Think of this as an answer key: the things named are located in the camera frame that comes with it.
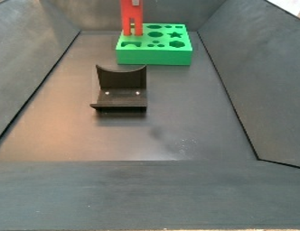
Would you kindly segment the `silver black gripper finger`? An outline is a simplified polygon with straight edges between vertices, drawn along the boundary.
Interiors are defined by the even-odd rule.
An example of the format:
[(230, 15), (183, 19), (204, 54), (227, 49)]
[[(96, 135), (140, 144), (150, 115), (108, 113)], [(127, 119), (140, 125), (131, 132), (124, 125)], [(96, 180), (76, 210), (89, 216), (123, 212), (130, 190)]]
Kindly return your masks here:
[(131, 0), (131, 5), (139, 5), (139, 0)]

